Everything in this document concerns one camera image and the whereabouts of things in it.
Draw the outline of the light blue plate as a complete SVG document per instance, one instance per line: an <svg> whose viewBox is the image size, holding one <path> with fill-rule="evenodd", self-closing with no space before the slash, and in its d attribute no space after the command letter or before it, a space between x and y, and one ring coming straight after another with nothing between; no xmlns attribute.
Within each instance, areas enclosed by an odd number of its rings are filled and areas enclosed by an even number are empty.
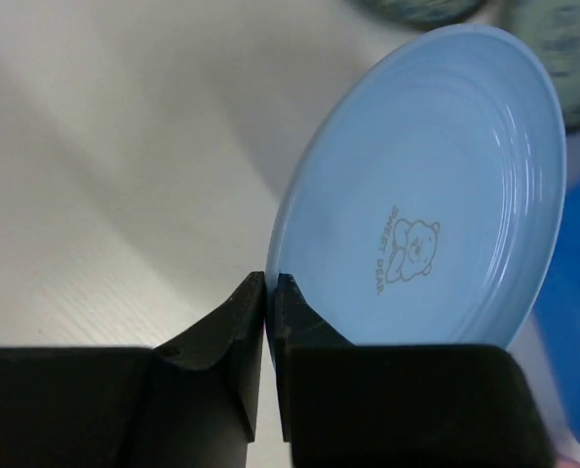
<svg viewBox="0 0 580 468"><path fill-rule="evenodd" d="M484 24L422 34L370 69L301 157L270 239L289 274L358 345L508 347L561 225L566 143L551 79Z"/></svg>

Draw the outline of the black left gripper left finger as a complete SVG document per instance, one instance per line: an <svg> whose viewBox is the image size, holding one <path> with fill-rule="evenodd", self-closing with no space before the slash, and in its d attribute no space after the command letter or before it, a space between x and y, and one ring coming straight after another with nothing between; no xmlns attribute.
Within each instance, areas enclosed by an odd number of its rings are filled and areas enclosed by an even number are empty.
<svg viewBox="0 0 580 468"><path fill-rule="evenodd" d="M218 371L247 441L255 439L264 332L264 273L249 273L229 297L154 349L179 369Z"/></svg>

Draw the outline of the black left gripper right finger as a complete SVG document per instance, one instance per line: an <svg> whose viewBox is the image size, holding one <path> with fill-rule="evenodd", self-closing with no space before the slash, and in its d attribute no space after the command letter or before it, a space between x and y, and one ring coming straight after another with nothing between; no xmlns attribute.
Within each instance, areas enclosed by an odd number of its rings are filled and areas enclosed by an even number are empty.
<svg viewBox="0 0 580 468"><path fill-rule="evenodd" d="M304 298L291 274L281 273L268 290L265 328L276 377L283 441L289 443L290 399L286 360L299 347L352 347L353 344L319 315Z"/></svg>

